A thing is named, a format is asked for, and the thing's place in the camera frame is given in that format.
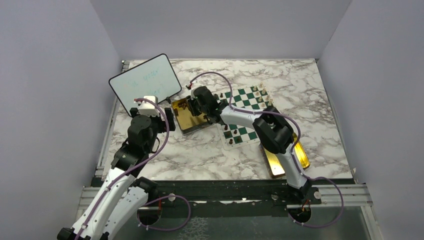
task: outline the white marble surface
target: white marble surface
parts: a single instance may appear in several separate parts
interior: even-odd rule
[[[132,68],[143,61],[131,61]],[[310,160],[306,173],[314,178],[351,178],[351,172],[335,120],[314,59],[296,60],[171,60],[182,86],[196,75],[216,71],[228,77],[234,89],[264,83],[274,106],[295,119],[302,130],[301,143]],[[202,76],[197,86],[211,92],[227,91],[227,83],[217,75]],[[189,95],[183,90],[172,100]],[[119,107],[104,175],[115,152],[127,137],[131,118]],[[183,136],[177,127],[170,133],[163,151],[151,160],[140,176],[152,180],[248,180],[269,179],[257,144],[224,150],[216,126]]]

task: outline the white wall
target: white wall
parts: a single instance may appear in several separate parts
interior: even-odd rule
[[[423,0],[354,0],[318,62],[387,240],[423,237],[423,56]]]
[[[351,0],[91,0],[119,56],[319,58]]]
[[[0,235],[56,239],[75,219],[120,59],[86,0],[0,2]]]

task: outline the green chess square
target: green chess square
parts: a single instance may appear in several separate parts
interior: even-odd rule
[[[237,95],[234,97],[234,102],[240,102],[242,100],[242,97],[240,95]]]
[[[261,108],[259,107],[259,104],[253,104],[253,105],[252,105],[252,109],[254,109],[254,110],[259,110],[259,109],[261,109]]]
[[[224,132],[224,137],[226,139],[229,139],[229,138],[232,138],[233,137],[233,134],[231,134],[231,131],[225,131]]]
[[[240,128],[240,129],[238,130],[238,132],[240,133],[240,135],[243,135],[243,134],[247,134],[247,133],[248,133],[248,131],[246,130],[246,128],[245,128],[245,127]]]
[[[249,102],[249,100],[243,100],[243,105],[250,106],[251,103]]]
[[[242,137],[241,137],[241,136],[236,136],[236,137],[234,137],[234,142],[235,142],[236,144],[242,143],[242,142],[243,142]]]
[[[250,140],[252,140],[252,139],[256,139],[256,138],[257,138],[257,136],[256,136],[256,132],[251,132],[251,133],[249,133],[249,134],[248,134],[248,136],[249,136],[249,139],[250,139]]]
[[[254,99],[255,98],[255,95],[253,95],[253,93],[248,93],[248,94],[246,94],[246,96],[247,96],[247,99]]]

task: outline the whiteboard black frame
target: whiteboard black frame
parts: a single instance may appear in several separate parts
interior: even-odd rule
[[[162,56],[162,55],[164,55],[164,56],[166,57],[166,59],[168,60],[169,66],[171,67],[171,69],[172,69],[172,71],[173,71],[173,74],[175,75],[176,81],[178,82],[178,85],[179,85],[179,90],[178,90],[176,93],[174,93],[174,94],[172,94],[172,95],[170,95],[170,96],[167,96],[167,97],[169,97],[169,98],[170,98],[170,97],[172,97],[172,96],[175,96],[176,94],[178,94],[179,92],[181,92],[181,90],[183,90],[183,88],[182,88],[182,86],[181,86],[181,83],[180,83],[180,80],[178,79],[177,74],[175,73],[175,70],[174,70],[174,68],[172,67],[172,64],[171,64],[171,61],[170,61],[170,59],[169,59],[168,55],[166,55],[165,53],[161,53],[161,54],[159,54],[159,55],[157,55],[157,56],[155,56],[155,57],[152,57],[152,58],[150,58],[149,60],[144,61],[144,62],[142,62],[142,63],[138,64],[137,66],[134,66],[134,67],[130,68],[130,69],[129,69],[129,70],[127,70],[127,71],[121,72],[120,74],[118,74],[118,75],[116,75],[116,76],[114,76],[114,77],[110,78],[110,79],[109,79],[109,81],[108,81],[108,82],[109,82],[109,86],[110,86],[110,88],[112,89],[112,91],[113,91],[113,93],[115,94],[115,96],[118,98],[118,100],[119,100],[120,104],[121,104],[121,105],[122,105],[122,107],[125,109],[125,111],[126,111],[126,113],[128,114],[128,116],[130,116],[130,117],[131,117],[130,110],[129,110],[129,109],[127,109],[127,108],[125,107],[125,105],[122,103],[122,101],[121,101],[121,99],[119,98],[118,94],[116,93],[116,91],[115,91],[114,87],[111,85],[111,80],[112,80],[112,79],[114,79],[114,78],[117,78],[117,77],[121,76],[122,74],[125,74],[125,73],[127,73],[127,72],[129,72],[129,71],[131,71],[131,70],[133,70],[133,69],[135,69],[135,68],[137,68],[137,67],[139,67],[139,66],[141,66],[141,65],[143,65],[143,64],[145,64],[145,63],[147,63],[147,62],[149,62],[149,61],[152,61],[153,59],[156,59],[156,58],[158,58],[158,57],[160,57],[160,56]],[[158,102],[158,103],[161,103],[161,102],[163,102],[163,101],[165,101],[165,100],[166,100],[166,98],[165,98],[165,99],[158,99],[158,100],[157,100],[157,102]]]

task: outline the purple cable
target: purple cable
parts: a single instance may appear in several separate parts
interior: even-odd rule
[[[152,160],[154,157],[156,157],[161,151],[162,149],[164,149],[165,145],[168,142],[168,138],[170,136],[170,124],[168,122],[168,119],[166,117],[166,114],[164,113],[164,111],[158,106],[156,105],[154,102],[150,101],[149,99],[145,99],[145,98],[137,98],[134,99],[134,101],[136,102],[148,102],[149,104],[153,105],[155,109],[157,109],[159,111],[159,113],[163,116],[164,120],[165,120],[165,125],[166,125],[166,136],[165,136],[165,140],[163,141],[163,144],[160,146],[160,148],[156,151],[156,153],[154,153],[152,156],[150,156],[149,158],[147,158],[146,160],[140,162],[139,164],[131,167],[130,169],[126,170],[125,172],[123,172],[121,175],[119,175],[117,178],[115,178],[112,182],[110,182],[110,184],[106,187],[106,189],[110,190],[111,186],[115,185],[123,176],[131,173],[132,171],[140,168],[141,166],[145,165],[148,161]],[[100,195],[100,197],[98,198],[97,202],[94,204],[93,208],[91,209],[90,213],[88,214],[87,218],[85,219],[85,221],[82,223],[83,226],[87,226],[88,222],[90,221],[90,219],[92,218],[94,212],[96,211],[96,209],[99,207],[100,202],[103,200],[103,198],[105,197],[106,193],[108,191],[103,191]],[[74,240],[78,240],[78,238],[80,237],[80,235],[83,233],[84,228],[80,228],[78,233],[76,234]]]
[[[183,196],[180,196],[180,195],[162,196],[162,197],[159,197],[159,198],[157,198],[155,200],[149,201],[148,203],[144,204],[143,207],[144,206],[147,206],[147,205],[150,205],[152,203],[155,203],[157,201],[160,201],[162,199],[168,199],[168,198],[173,198],[173,197],[184,200],[184,202],[188,206],[188,216],[187,216],[187,218],[185,219],[185,221],[181,225],[179,225],[177,227],[173,227],[173,228],[159,228],[159,227],[154,227],[154,226],[150,226],[150,225],[144,225],[143,223],[140,222],[140,219],[138,218],[139,215],[137,214],[137,219],[138,219],[138,222],[139,222],[139,225],[138,226],[143,226],[143,227],[145,227],[147,229],[159,230],[159,231],[164,231],[164,232],[175,231],[175,230],[178,230],[178,229],[184,227],[189,222],[189,220],[190,220],[190,216],[192,215],[192,208],[190,207],[189,201],[185,197],[183,197]]]
[[[329,183],[331,183],[332,185],[334,185],[334,187],[335,187],[335,189],[337,189],[337,191],[338,191],[338,194],[340,195],[340,199],[341,199],[341,209],[340,209],[340,212],[339,212],[339,214],[337,215],[337,217],[333,220],[333,221],[331,221],[331,222],[329,222],[329,223],[326,223],[326,224],[324,224],[324,225],[309,225],[309,224],[304,224],[304,223],[301,223],[301,222],[299,222],[299,221],[296,221],[295,219],[293,219],[293,217],[289,214],[289,216],[291,217],[291,219],[293,219],[293,222],[294,223],[296,223],[296,224],[298,224],[298,225],[301,225],[301,226],[303,226],[303,227],[307,227],[307,228],[313,228],[313,229],[320,229],[320,228],[325,228],[325,227],[328,227],[328,226],[330,226],[330,225],[332,225],[332,224],[334,224],[335,222],[337,222],[341,217],[342,217],[342,214],[343,214],[343,212],[344,212],[344,208],[345,208],[345,203],[344,203],[344,200],[343,200],[343,195],[342,195],[342,192],[340,191],[340,188],[332,181],[332,180],[330,180],[330,179],[328,179],[328,178],[326,178],[326,177],[323,177],[323,176],[319,176],[319,177],[316,177],[316,178],[311,178],[311,177],[309,177],[309,176],[306,176],[305,174],[303,174],[302,173],[302,170],[301,170],[301,168],[299,167],[299,165],[298,165],[298,162],[297,162],[297,160],[296,160],[296,157],[295,157],[295,152],[294,152],[294,149],[295,149],[295,146],[296,146],[296,144],[298,144],[298,142],[300,141],[300,139],[301,139],[301,128],[299,127],[299,125],[298,125],[298,123],[293,119],[293,118],[291,118],[291,117],[289,117],[289,116],[287,116],[287,115],[285,115],[285,114],[282,114],[282,113],[279,113],[279,112],[273,112],[273,111],[256,111],[256,112],[254,112],[254,111],[249,111],[249,110],[244,110],[244,109],[240,109],[240,108],[235,108],[232,104],[231,104],[231,101],[232,101],[232,99],[233,99],[233,87],[231,86],[231,83],[230,83],[230,81],[224,76],[224,75],[222,75],[221,73],[219,73],[219,72],[215,72],[215,71],[207,71],[207,72],[203,72],[203,73],[201,73],[201,74],[199,74],[199,75],[197,75],[197,76],[195,76],[189,83],[190,83],[190,86],[193,84],[193,81],[194,80],[196,80],[197,78],[199,78],[199,77],[201,77],[201,76],[203,76],[203,75],[206,75],[206,74],[215,74],[215,75],[218,75],[218,76],[220,76],[220,77],[222,77],[227,83],[228,83],[228,86],[229,86],[229,101],[228,101],[228,106],[229,106],[229,108],[230,109],[232,109],[233,111],[235,111],[235,112],[240,112],[240,113],[245,113],[245,114],[253,114],[253,115],[256,115],[256,114],[271,114],[271,115],[276,115],[276,116],[281,116],[281,117],[283,117],[283,118],[285,118],[285,119],[287,119],[287,120],[289,120],[290,122],[292,122],[293,124],[294,124],[294,126],[296,127],[296,129],[297,129],[297,132],[298,132],[298,134],[297,134],[297,139],[296,139],[296,141],[294,141],[294,143],[293,143],[293,145],[291,146],[291,149],[290,149],[290,155],[291,155],[291,159],[294,161],[294,165],[296,166],[296,168],[297,168],[297,171],[302,175],[302,176],[304,176],[306,179],[308,179],[309,181],[316,181],[316,180],[326,180],[326,181],[328,181]]]

